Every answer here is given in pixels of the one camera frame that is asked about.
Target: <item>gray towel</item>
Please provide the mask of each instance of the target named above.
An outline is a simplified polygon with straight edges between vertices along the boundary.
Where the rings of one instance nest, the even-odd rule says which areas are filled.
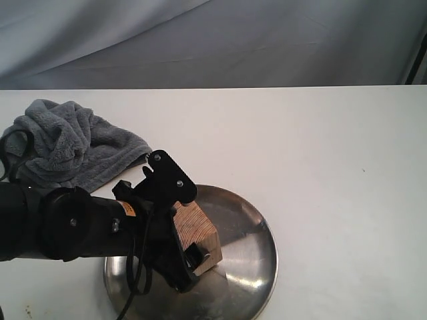
[[[79,186],[92,192],[122,171],[145,161],[151,152],[137,135],[114,127],[76,102],[35,100],[4,135],[27,129],[35,137],[35,156],[18,177],[39,187]],[[12,135],[6,152],[11,162],[25,148],[23,135]]]

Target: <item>white table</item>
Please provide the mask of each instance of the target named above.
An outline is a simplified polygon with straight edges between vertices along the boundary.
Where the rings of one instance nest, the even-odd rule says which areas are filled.
[[[426,318],[427,87],[0,91],[0,128],[36,98],[93,108],[253,203],[280,256],[261,320]],[[102,269],[0,263],[6,320],[115,319]]]

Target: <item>orange label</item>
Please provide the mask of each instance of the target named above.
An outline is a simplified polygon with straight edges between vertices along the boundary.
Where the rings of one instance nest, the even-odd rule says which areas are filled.
[[[118,203],[121,204],[121,206],[125,210],[126,215],[129,215],[131,217],[136,217],[135,210],[133,210],[133,207],[129,203],[127,203],[125,201],[118,201]]]

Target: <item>metal bowl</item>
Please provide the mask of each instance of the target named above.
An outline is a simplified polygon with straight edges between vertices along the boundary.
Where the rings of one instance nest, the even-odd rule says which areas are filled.
[[[177,293],[154,273],[150,293],[135,297],[128,320],[250,320],[266,306],[276,283],[278,254],[264,217],[245,199],[217,187],[198,185],[196,202],[218,230],[223,260],[189,293]],[[125,257],[105,259],[104,281],[120,312],[129,296]]]

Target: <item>wooden block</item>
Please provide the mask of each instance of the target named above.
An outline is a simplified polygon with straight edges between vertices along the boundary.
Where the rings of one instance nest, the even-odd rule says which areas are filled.
[[[195,243],[210,253],[210,257],[194,271],[195,275],[201,275],[222,260],[218,232],[196,202],[193,201],[185,207],[177,202],[174,207],[177,209],[177,213],[173,222],[182,248],[186,250],[192,243]]]

